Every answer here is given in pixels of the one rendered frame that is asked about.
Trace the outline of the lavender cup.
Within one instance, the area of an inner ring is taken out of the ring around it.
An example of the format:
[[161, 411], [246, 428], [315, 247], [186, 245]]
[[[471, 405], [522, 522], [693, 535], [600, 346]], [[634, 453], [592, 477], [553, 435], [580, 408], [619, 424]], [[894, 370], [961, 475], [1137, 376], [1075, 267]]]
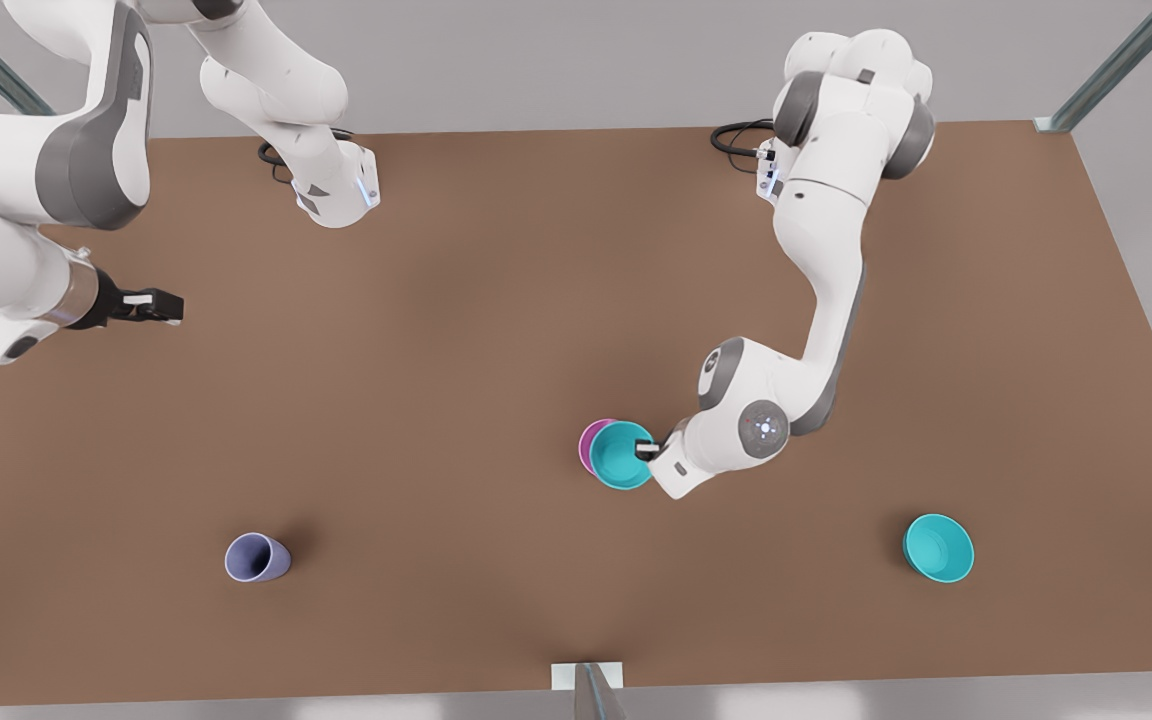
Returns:
[[285, 544], [259, 532], [234, 538], [223, 553], [223, 568], [238, 583], [270, 582], [291, 569], [291, 553]]

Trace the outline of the pink bowl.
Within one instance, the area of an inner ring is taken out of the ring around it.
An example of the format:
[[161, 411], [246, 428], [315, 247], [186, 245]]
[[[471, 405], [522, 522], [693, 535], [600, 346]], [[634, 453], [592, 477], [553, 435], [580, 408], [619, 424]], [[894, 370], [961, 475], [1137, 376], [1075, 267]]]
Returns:
[[593, 420], [593, 423], [589, 424], [586, 429], [582, 430], [579, 435], [579, 462], [582, 467], [585, 468], [588, 473], [596, 475], [593, 457], [591, 457], [596, 434], [598, 434], [600, 430], [608, 427], [608, 425], [614, 423], [617, 423], [614, 418], [602, 418], [600, 420]]

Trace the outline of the teal bowl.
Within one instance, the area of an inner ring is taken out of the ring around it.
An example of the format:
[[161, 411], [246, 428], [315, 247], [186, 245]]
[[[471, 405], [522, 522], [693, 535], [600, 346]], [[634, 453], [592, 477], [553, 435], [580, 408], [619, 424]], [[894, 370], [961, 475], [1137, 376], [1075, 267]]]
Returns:
[[905, 562], [933, 582], [952, 584], [968, 577], [975, 564], [972, 537], [956, 520], [924, 514], [902, 536]]
[[654, 439], [646, 429], [634, 420], [617, 420], [600, 430], [591, 447], [591, 464], [604, 486], [611, 488], [637, 488], [652, 479], [647, 462], [635, 457], [635, 442]]

